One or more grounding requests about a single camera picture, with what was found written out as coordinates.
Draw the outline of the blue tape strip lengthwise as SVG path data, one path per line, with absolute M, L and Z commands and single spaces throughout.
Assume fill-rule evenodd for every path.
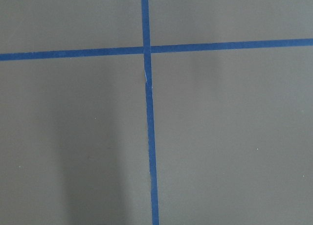
M 157 159 L 156 159 L 155 126 L 154 126 L 149 0 L 141 0 L 141 11 L 142 11 L 143 57 L 146 78 L 145 93 L 146 93 L 149 171 L 151 178 L 152 224 L 158 225 L 159 209 L 158 209 L 158 188 L 157 188 L 157 162 L 156 162 Z

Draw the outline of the blue tape strip crosswise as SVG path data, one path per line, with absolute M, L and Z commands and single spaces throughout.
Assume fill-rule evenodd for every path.
M 241 42 L 221 42 L 207 44 L 180 44 L 180 45 L 153 45 L 148 49 L 151 53 L 167 52 L 189 52 L 189 51 L 209 51 L 209 50 L 231 50 L 231 49 L 254 49 L 271 47 L 297 47 L 312 46 L 313 40 L 309 39 L 285 39 L 285 40 L 265 40 L 265 41 L 241 41 Z M 1 61 L 36 60 L 36 59 L 58 59 L 58 58 L 78 58 L 112 55 L 134 55 L 143 54 L 143 46 L 113 47 L 78 50 L 55 50 L 37 52 L 17 52 L 2 53 Z

